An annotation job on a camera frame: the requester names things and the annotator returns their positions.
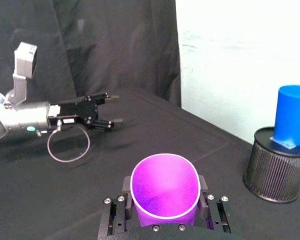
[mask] screw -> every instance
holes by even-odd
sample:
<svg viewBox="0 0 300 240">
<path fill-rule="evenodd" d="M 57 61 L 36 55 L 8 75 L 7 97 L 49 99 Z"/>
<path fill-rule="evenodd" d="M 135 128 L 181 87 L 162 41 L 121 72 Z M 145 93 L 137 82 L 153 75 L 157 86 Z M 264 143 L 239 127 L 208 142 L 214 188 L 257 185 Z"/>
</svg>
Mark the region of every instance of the screw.
<svg viewBox="0 0 300 240">
<path fill-rule="evenodd" d="M 222 197 L 221 197 L 221 200 L 222 200 L 223 202 L 228 202 L 229 198 L 228 198 L 227 196 L 222 196 Z"/>
<path fill-rule="evenodd" d="M 160 230 L 160 226 L 159 225 L 153 225 L 152 230 L 154 232 L 158 232 Z"/>
<path fill-rule="evenodd" d="M 111 203 L 111 198 L 110 198 L 110 197 L 107 197 L 103 202 L 104 202 L 105 204 L 109 204 L 109 203 Z"/>
<path fill-rule="evenodd" d="M 183 231 L 185 231 L 186 230 L 186 225 L 184 225 L 184 224 L 180 224 L 179 225 L 179 230 L 181 231 L 181 232 L 183 232 Z"/>
<path fill-rule="evenodd" d="M 209 195 L 208 195 L 208 199 L 209 199 L 209 200 L 213 200 L 213 199 L 215 199 L 215 197 L 214 197 L 212 194 L 209 194 Z"/>
<path fill-rule="evenodd" d="M 119 201 L 119 202 L 122 202 L 122 201 L 124 201 L 124 200 L 125 200 L 125 197 L 124 197 L 124 196 L 121 195 L 121 196 L 118 197 L 118 201 Z"/>
</svg>

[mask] black tablecloth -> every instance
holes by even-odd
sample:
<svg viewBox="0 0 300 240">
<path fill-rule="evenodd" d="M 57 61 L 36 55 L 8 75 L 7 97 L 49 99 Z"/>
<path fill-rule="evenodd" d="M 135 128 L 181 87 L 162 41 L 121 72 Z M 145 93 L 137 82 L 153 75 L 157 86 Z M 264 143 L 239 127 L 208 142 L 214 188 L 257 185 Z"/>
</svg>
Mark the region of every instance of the black tablecloth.
<svg viewBox="0 0 300 240">
<path fill-rule="evenodd" d="M 227 195 L 245 239 L 300 240 L 300 196 L 275 204 L 245 187 L 250 144 L 140 89 L 110 94 L 120 100 L 102 105 L 99 114 L 124 123 L 111 133 L 91 132 L 82 161 L 53 160 L 47 136 L 0 141 L 0 240 L 96 239 L 102 200 L 118 196 L 124 177 L 157 153 L 189 159 L 211 193 Z M 79 145 L 73 140 L 67 147 Z"/>
</svg>

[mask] green light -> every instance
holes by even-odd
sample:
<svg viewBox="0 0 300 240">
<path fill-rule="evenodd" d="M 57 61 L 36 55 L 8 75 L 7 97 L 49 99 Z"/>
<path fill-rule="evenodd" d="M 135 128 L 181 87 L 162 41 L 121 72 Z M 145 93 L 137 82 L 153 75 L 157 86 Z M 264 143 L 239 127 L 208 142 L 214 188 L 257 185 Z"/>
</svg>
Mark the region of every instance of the green light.
<svg viewBox="0 0 300 240">
<path fill-rule="evenodd" d="M 34 126 L 28 126 L 26 129 L 27 129 L 29 132 L 33 132 L 33 131 L 36 130 L 36 128 L 35 128 Z"/>
</svg>

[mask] blue cup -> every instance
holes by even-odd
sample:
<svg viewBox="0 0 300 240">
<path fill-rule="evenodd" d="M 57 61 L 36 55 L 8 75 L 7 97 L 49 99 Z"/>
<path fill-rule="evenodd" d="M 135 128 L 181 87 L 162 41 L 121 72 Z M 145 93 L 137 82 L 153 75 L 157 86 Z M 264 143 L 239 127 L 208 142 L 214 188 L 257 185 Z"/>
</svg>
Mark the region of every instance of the blue cup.
<svg viewBox="0 0 300 240">
<path fill-rule="evenodd" d="M 300 146 L 300 85 L 279 88 L 273 140 Z"/>
</svg>

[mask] cable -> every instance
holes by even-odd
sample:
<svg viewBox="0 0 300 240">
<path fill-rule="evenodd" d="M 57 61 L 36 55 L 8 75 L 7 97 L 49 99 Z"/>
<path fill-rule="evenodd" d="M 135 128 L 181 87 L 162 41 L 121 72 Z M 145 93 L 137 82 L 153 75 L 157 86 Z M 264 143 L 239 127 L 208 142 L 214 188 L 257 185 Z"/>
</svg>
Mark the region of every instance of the cable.
<svg viewBox="0 0 300 240">
<path fill-rule="evenodd" d="M 58 132 L 57 130 L 54 130 L 54 131 L 51 133 L 51 135 L 49 136 L 48 142 L 47 142 L 47 144 L 46 144 L 47 149 L 48 149 L 48 152 L 49 152 L 50 156 L 51 156 L 54 160 L 56 160 L 56 161 L 58 161 L 58 162 L 61 162 L 61 163 L 71 163 L 71 162 L 74 162 L 74 161 L 79 160 L 79 159 L 82 158 L 84 155 L 86 155 L 86 153 L 88 152 L 88 150 L 89 150 L 89 148 L 90 148 L 90 138 L 89 138 L 88 133 L 87 133 L 82 127 L 80 127 L 80 126 L 75 125 L 75 127 L 81 129 L 81 130 L 83 131 L 83 133 L 85 134 L 87 140 L 88 140 L 88 146 L 87 146 L 85 152 L 84 152 L 83 154 L 81 154 L 80 156 L 78 156 L 78 157 L 76 157 L 76 158 L 73 158 L 73 159 L 70 159 L 70 160 L 62 160 L 62 159 L 59 159 L 59 158 L 55 157 L 55 156 L 52 154 L 51 150 L 50 150 L 50 141 L 51 141 L 51 138 L 52 138 L 52 136 L 53 136 L 54 134 L 56 134 L 56 133 Z"/>
</svg>

